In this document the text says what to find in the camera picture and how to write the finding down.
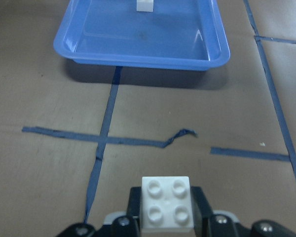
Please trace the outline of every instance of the white lego brick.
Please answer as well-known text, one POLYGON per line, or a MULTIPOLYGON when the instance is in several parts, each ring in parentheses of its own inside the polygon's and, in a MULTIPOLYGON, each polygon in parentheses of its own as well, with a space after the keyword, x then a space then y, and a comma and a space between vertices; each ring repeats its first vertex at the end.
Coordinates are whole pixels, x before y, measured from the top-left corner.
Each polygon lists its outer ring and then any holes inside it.
POLYGON ((143 177, 143 233, 189 232, 194 228, 188 177, 143 177))
POLYGON ((153 12, 153 0, 137 0, 137 11, 153 12))

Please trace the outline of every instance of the cardboard floor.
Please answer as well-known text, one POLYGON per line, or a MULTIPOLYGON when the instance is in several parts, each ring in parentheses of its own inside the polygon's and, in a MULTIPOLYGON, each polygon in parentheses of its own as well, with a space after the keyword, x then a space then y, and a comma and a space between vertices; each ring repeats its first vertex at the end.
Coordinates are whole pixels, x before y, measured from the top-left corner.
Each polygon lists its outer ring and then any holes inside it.
MULTIPOLYGON (((291 139, 296 151, 296 0, 217 2, 227 64, 206 72, 122 68, 109 137, 166 141, 182 128, 198 136, 164 149, 106 144, 88 219, 96 228, 125 210, 142 176, 189 176, 213 209, 233 212, 246 227, 271 219, 296 232, 296 158, 287 148, 291 139), (248 158, 250 152, 262 155, 248 158)), ((100 135, 108 122, 115 67, 80 65, 53 49, 68 3, 0 0, 0 237, 56 236, 84 218, 98 143, 22 132, 39 126, 100 135)))

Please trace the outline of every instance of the brown cardboard surface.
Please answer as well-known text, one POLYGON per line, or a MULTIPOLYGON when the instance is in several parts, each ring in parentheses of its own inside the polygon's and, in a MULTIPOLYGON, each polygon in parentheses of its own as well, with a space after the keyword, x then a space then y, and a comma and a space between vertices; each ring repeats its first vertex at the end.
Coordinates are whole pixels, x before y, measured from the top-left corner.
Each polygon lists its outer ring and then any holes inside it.
MULTIPOLYGON (((0 15, 0 125, 99 134, 110 85, 80 83, 80 77, 91 74, 84 70, 79 75, 83 66, 54 51, 63 11, 46 16, 44 11, 53 9, 53 4, 32 3, 36 11, 41 8, 41 15, 31 13, 31 5, 13 11, 15 4, 8 4, 0 15)), ((114 67, 91 68, 95 80, 111 82, 114 67)))
POLYGON ((263 41, 263 46, 296 150, 296 44, 263 41))
POLYGON ((124 68, 109 135, 166 140, 191 128, 198 146, 286 154, 254 38, 228 39, 230 61, 207 72, 124 68))
POLYGON ((217 0, 217 3, 227 35, 254 35, 243 0, 217 0))
POLYGON ((261 36, 296 40, 296 0, 249 0, 261 36))
POLYGON ((0 236, 55 236, 81 222, 95 150, 0 126, 0 236))

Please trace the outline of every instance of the screw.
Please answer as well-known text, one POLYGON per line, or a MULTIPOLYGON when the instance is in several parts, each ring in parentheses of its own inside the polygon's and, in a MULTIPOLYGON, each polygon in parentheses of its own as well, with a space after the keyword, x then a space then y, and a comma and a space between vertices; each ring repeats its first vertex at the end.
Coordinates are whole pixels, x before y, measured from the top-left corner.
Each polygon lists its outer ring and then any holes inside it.
POLYGON ((269 223, 265 223, 265 222, 260 224, 260 228, 264 232, 272 232, 273 231, 273 227, 269 223))
POLYGON ((129 219, 127 217, 120 217, 118 219, 118 222, 121 226, 128 226, 129 225, 129 219))
POLYGON ((218 216, 216 216, 216 221, 219 224, 226 224, 227 223, 227 218, 225 216, 218 215, 218 216))
POLYGON ((76 229, 75 229, 75 232, 77 233, 77 235, 79 235, 79 236, 82 236, 82 235, 85 235, 86 233, 88 233, 88 229, 87 228, 85 228, 85 227, 77 227, 76 229))

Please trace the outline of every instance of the blue tape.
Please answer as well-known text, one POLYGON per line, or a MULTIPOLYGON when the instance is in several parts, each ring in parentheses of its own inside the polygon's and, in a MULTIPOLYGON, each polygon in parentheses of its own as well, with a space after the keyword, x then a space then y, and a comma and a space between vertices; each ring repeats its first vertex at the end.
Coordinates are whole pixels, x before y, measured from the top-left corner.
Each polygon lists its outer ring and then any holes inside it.
POLYGON ((110 129, 110 124, 112 120, 113 110, 115 106, 116 96, 118 92, 118 85, 120 81, 122 67, 116 67, 114 72, 114 77, 112 80, 110 96, 107 103, 107 108, 105 110, 103 123, 100 131, 100 141, 98 143, 98 147, 96 149, 95 154, 95 162, 94 166, 90 175, 89 184, 87 188, 87 195, 86 195, 86 204, 85 204, 85 216, 84 216, 84 223, 87 223, 88 217, 90 214, 90 210, 95 198, 95 194, 98 187, 101 167, 102 167, 102 160, 104 155, 104 150, 107 144, 108 133, 110 129))
POLYGON ((290 133, 289 133, 286 121, 285 121, 284 113, 283 113, 283 110, 282 110, 282 107, 280 104, 279 97, 277 95, 277 91, 276 91, 273 77, 272 77, 272 74, 270 71, 270 67, 269 67, 269 64, 268 64, 268 61, 266 58, 265 51, 263 49, 263 45, 261 43, 261 38, 259 36, 258 28, 257 28, 257 25, 256 25, 255 20, 253 18, 253 14, 252 14, 248 0, 244 0, 244 4, 246 6, 246 10, 248 13, 250 24, 252 25, 252 27, 255 31, 255 34, 256 34, 255 39, 256 39, 257 46, 258 46, 258 51, 260 54, 262 65, 264 67, 266 81, 267 81, 267 84, 268 84, 268 87, 270 90, 270 94, 272 97, 272 101, 273 101, 273 105, 274 105, 275 112, 277 115, 277 119, 279 121, 279 125, 280 125, 281 131, 282 131, 282 135, 284 138, 286 148, 289 153, 289 158, 290 158, 290 161, 291 161, 291 164, 293 167, 294 176, 296 179, 296 152, 295 152, 295 149, 293 146, 293 141, 291 139, 291 136, 290 136, 290 133))
POLYGON ((23 127, 22 132, 32 132, 32 133, 38 133, 38 134, 43 134, 43 135, 52 136, 52 137, 86 141, 86 142, 100 141, 100 136, 98 135, 59 131, 59 130, 53 130, 53 129, 48 129, 44 127, 23 127))
POLYGON ((249 22, 250 22, 253 30, 255 31, 256 36, 258 36, 259 35, 258 28, 257 28, 256 22, 255 22, 255 19, 253 18, 253 14, 252 14, 249 2, 248 2, 248 0, 243 0, 243 2, 246 6, 247 14, 249 17, 249 22))
MULTIPOLYGON (((51 137, 65 138, 65 139, 85 141, 85 142, 100 142, 105 140, 105 138, 102 139, 98 135, 59 131, 59 130, 44 128, 44 127, 23 127, 22 132, 38 133, 38 134, 47 135, 51 137)), ((181 129, 174 136, 172 136, 171 138, 169 138, 167 141, 164 141, 164 142, 155 141, 155 140, 137 139, 137 138, 123 138, 123 137, 107 137, 106 141, 109 144, 123 144, 123 145, 129 145, 129 146, 152 146, 152 147, 165 148, 169 146, 171 143, 173 143, 173 141, 176 138, 179 138, 188 134, 197 136, 197 133, 194 130, 181 129)))
POLYGON ((153 141, 153 140, 145 140, 145 139, 136 139, 136 138, 118 138, 118 137, 108 137, 108 143, 111 144, 125 144, 130 146, 153 146, 159 148, 165 148, 173 143, 173 141, 179 137, 185 135, 194 135, 197 136, 197 133, 191 129, 181 129, 174 136, 169 138, 167 141, 153 141))
POLYGON ((292 43, 292 44, 296 44, 296 40, 291 40, 291 39, 280 39, 280 38, 265 37, 265 36, 256 36, 256 39, 258 39, 258 40, 266 40, 266 41, 273 41, 273 42, 279 42, 279 43, 292 43))
POLYGON ((280 161, 290 162, 290 158, 286 155, 275 154, 275 153, 265 153, 265 152, 252 152, 252 151, 228 149, 228 148, 220 148, 220 147, 212 147, 211 154, 265 159, 265 160, 280 160, 280 161))

